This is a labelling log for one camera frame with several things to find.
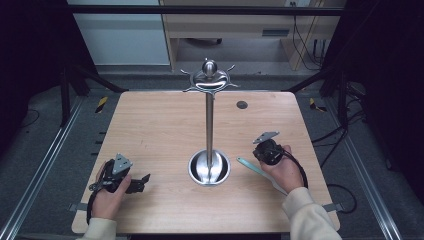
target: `white sleeve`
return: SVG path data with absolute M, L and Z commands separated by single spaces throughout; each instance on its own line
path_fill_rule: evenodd
M 283 203 L 290 221 L 290 238 L 341 239 L 324 208 L 316 204 L 309 190 L 301 187 L 291 191 Z
M 82 238 L 77 240 L 115 240 L 116 222 L 103 218 L 92 218 Z

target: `metal stand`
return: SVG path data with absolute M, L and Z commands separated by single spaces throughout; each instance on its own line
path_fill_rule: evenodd
M 218 70 L 218 66 L 213 60 L 206 59 L 202 70 L 197 73 L 182 72 L 190 75 L 191 87 L 185 91 L 195 90 L 206 93 L 206 149 L 200 150 L 191 157 L 188 172 L 196 183 L 202 186 L 216 186 L 227 179 L 231 165 L 230 160 L 223 152 L 213 149 L 215 93 L 229 85 L 236 85 L 230 82 L 228 73 Z

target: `white wall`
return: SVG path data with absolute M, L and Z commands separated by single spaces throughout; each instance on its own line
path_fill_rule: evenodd
M 68 0 L 69 4 L 159 5 L 158 0 Z M 169 65 L 160 15 L 74 14 L 96 65 Z

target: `hand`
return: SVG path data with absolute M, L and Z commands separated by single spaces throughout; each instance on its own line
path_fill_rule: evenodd
M 97 173 L 96 179 L 99 179 L 104 163 Z M 131 175 L 127 175 L 114 193 L 102 189 L 97 193 L 93 202 L 92 217 L 114 220 L 121 206 L 122 199 L 131 183 Z
M 289 145 L 283 146 L 283 148 L 287 152 L 291 153 L 291 147 Z M 304 186 L 299 168 L 286 156 L 284 156 L 280 162 L 274 166 L 267 165 L 262 161 L 259 163 L 262 170 L 271 175 L 278 185 L 287 192 L 287 194 L 296 188 Z

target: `wooden table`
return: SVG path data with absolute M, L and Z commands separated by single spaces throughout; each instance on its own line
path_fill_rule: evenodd
M 248 104 L 239 109 L 238 101 Z M 216 187 L 196 184 L 188 174 L 192 155 L 206 148 L 205 94 L 126 92 L 115 110 L 87 186 L 104 161 L 122 153 L 134 166 L 133 178 L 151 173 L 143 193 L 126 195 L 117 216 L 119 233 L 288 232 L 283 195 L 259 174 L 237 162 L 259 166 L 252 141 L 267 131 L 292 146 L 304 167 L 309 189 L 320 204 L 331 203 L 295 96 L 287 92 L 219 92 L 214 109 L 214 148 L 231 160 L 228 179 Z M 88 202 L 86 189 L 81 202 Z M 329 213 L 337 229 L 336 213 Z M 85 232 L 85 212 L 72 229 Z

